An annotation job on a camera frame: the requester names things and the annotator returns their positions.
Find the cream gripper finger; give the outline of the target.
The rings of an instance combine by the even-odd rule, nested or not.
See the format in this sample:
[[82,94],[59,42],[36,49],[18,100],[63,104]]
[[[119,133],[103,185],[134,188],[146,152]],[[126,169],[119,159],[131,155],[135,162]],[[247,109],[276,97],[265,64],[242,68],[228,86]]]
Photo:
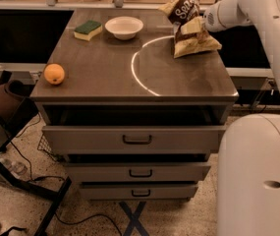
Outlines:
[[194,17],[181,26],[181,34],[201,33],[205,30],[203,17]]

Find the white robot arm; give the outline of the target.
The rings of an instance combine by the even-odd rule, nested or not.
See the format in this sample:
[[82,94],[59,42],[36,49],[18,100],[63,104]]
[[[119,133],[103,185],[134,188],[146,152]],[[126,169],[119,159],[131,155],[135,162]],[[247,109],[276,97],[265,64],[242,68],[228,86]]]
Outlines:
[[[255,26],[280,92],[280,0],[222,0],[212,28]],[[216,236],[280,236],[280,115],[252,114],[226,130],[218,153]]]

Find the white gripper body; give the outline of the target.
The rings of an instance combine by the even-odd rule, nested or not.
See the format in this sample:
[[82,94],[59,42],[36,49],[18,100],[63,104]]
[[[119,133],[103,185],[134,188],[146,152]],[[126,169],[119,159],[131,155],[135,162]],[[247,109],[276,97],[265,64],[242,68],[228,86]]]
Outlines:
[[209,31],[218,32],[226,29],[225,8],[221,3],[208,7],[203,14],[203,18]]

